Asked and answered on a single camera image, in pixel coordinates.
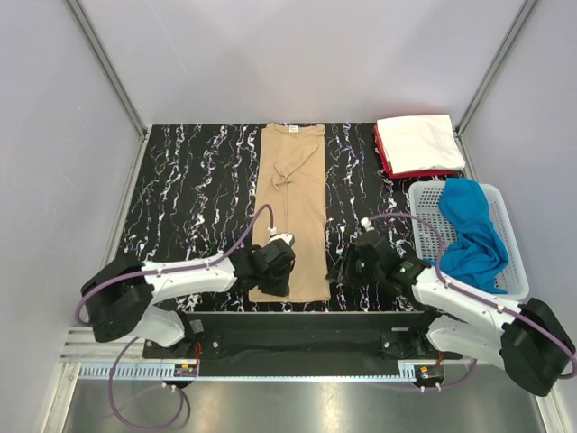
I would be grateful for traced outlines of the beige t shirt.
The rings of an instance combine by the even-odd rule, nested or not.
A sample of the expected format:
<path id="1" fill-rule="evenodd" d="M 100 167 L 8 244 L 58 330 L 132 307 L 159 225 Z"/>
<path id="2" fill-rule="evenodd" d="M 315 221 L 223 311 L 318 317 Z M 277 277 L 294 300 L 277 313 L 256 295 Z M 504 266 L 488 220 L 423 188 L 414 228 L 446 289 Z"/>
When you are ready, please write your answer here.
<path id="1" fill-rule="evenodd" d="M 255 207 L 268 204 L 274 226 L 294 235 L 288 295 L 257 288 L 251 302 L 307 303 L 330 298 L 325 252 L 325 127 L 268 124 L 261 131 Z"/>

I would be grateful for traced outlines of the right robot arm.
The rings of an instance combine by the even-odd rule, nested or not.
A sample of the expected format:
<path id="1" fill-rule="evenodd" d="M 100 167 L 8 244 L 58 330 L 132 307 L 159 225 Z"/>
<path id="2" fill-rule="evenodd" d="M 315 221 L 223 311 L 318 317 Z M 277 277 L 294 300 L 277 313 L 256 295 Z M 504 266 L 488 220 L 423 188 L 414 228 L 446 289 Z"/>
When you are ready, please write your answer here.
<path id="1" fill-rule="evenodd" d="M 452 352 L 492 364 L 523 390 L 545 397 L 555 383 L 576 375 L 576 347 L 549 306 L 532 298 L 503 299 L 456 281 L 414 255 L 402 258 L 376 231 L 343 250 L 326 275 L 343 285 L 379 283 L 390 294 L 434 311 L 409 335 L 412 352 Z"/>

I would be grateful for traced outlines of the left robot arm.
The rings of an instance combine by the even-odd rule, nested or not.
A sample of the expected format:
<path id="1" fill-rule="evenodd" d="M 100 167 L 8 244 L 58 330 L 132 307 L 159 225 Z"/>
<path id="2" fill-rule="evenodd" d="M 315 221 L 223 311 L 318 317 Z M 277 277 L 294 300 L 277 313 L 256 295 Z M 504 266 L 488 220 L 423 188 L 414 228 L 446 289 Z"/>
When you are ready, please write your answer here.
<path id="1" fill-rule="evenodd" d="M 173 263 L 140 262 L 123 254 L 82 286 L 80 307 L 87 311 L 98 343 L 140 337 L 183 357 L 194 348 L 191 327 L 177 312 L 157 305 L 192 294 L 244 293 L 255 287 L 285 297 L 295 264 L 294 243 L 294 236 L 284 233 L 264 246 Z"/>

